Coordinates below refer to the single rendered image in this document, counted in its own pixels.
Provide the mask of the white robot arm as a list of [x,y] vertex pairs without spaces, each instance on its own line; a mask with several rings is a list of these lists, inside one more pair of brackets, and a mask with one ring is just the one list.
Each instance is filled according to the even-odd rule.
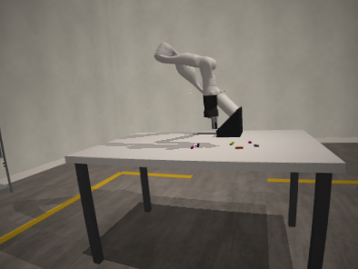
[[[207,56],[200,56],[190,53],[177,54],[175,50],[167,43],[159,44],[154,58],[160,63],[175,64],[177,72],[183,78],[194,85],[201,93],[203,87],[216,85],[213,70],[216,68],[216,61]],[[198,84],[194,67],[200,68],[202,82]],[[217,96],[218,106],[230,117],[230,115],[238,108],[238,106],[226,95]]]

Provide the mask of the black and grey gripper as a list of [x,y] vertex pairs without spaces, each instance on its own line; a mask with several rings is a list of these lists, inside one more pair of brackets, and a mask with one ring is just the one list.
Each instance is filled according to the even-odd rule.
[[224,90],[216,90],[216,85],[209,85],[203,87],[204,97],[204,117],[212,119],[212,129],[218,129],[217,118],[217,95],[224,94]]

